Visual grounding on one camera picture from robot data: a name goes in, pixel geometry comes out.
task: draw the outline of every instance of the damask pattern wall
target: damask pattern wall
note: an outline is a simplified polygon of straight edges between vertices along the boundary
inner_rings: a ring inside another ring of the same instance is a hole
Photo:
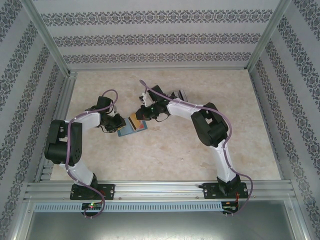
[[[0,1],[0,240],[45,147],[64,76],[18,0]]]
[[[72,70],[245,67],[279,0],[35,0]]]
[[[293,0],[251,78],[283,176],[320,239],[320,1]]]

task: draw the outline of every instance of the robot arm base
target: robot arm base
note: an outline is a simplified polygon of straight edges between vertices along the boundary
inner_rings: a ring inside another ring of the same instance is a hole
[[[94,173],[90,187],[98,189],[98,180]],[[70,199],[77,200],[79,196],[81,196],[82,199],[91,200],[96,199],[99,195],[91,189],[87,188],[86,186],[78,185],[75,183],[72,185],[71,188]]]
[[[240,180],[240,176],[238,174],[235,175],[235,177],[228,181],[228,182],[225,182],[223,180],[221,180],[219,177],[216,178],[218,180],[218,183],[219,183],[219,190],[226,196],[234,196],[235,193],[235,189],[237,189],[237,187],[239,186],[239,184],[241,183],[241,180]]]

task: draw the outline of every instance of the metal panel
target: metal panel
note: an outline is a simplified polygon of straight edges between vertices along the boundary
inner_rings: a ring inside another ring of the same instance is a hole
[[[33,202],[23,202],[15,223],[11,240],[25,240],[35,210]]]
[[[108,212],[33,214],[29,240],[293,240],[281,201],[249,202],[241,214],[220,212]]]
[[[311,240],[298,201],[296,199],[286,200],[284,201],[284,206],[288,214],[295,239]]]

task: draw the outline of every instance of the aluminum frame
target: aluminum frame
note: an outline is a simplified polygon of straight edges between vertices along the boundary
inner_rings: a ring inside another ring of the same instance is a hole
[[[54,113],[53,119],[66,118],[77,76],[78,76],[77,72],[70,72],[68,78],[64,81],[62,86],[62,92],[59,97],[57,108]],[[47,160],[45,158],[45,155],[43,154],[40,160],[39,169],[35,176],[35,182],[40,182],[42,178],[46,178],[45,176],[49,176],[49,180],[50,180],[52,169],[53,169],[53,163]]]
[[[58,64],[62,74],[64,77],[68,77],[70,69],[68,65],[60,53],[54,38],[51,36],[44,20],[42,19],[41,15],[39,14],[34,1],[33,0],[21,0],[21,4],[23,8],[28,13],[29,17],[31,18],[33,24],[35,25],[36,29],[38,30],[40,36],[42,37],[44,43],[48,47],[50,53],[52,54],[55,62]]]
[[[106,202],[150,203],[150,202],[220,202],[228,199],[204,199],[199,185],[216,181],[100,181],[115,184],[114,200]],[[72,181],[30,182],[27,185],[22,208],[19,212],[11,240],[25,240],[37,203],[88,203],[90,200],[70,200]],[[255,180],[250,201],[281,200],[285,204],[294,237],[310,240],[306,223],[299,207],[294,187],[290,180]]]
[[[249,73],[255,68],[255,65],[260,58],[265,46],[269,42],[272,34],[277,29],[277,25],[280,22],[282,16],[285,14],[291,0],[280,0],[276,9],[274,10],[270,21],[268,22],[263,34],[261,35],[256,47],[254,48],[249,61],[247,62],[244,69],[247,69]]]

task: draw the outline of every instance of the enclosure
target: enclosure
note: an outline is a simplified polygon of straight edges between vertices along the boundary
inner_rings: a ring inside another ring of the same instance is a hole
[[[2,0],[0,238],[320,239],[319,4]],[[108,89],[128,117],[140,79],[229,118],[233,166],[253,179],[241,213],[219,212],[234,198],[204,198],[199,186],[217,182],[212,151],[169,116],[122,137],[84,133],[81,159],[115,187],[104,213],[83,219],[90,201],[70,200],[73,181],[44,156],[50,124]]]

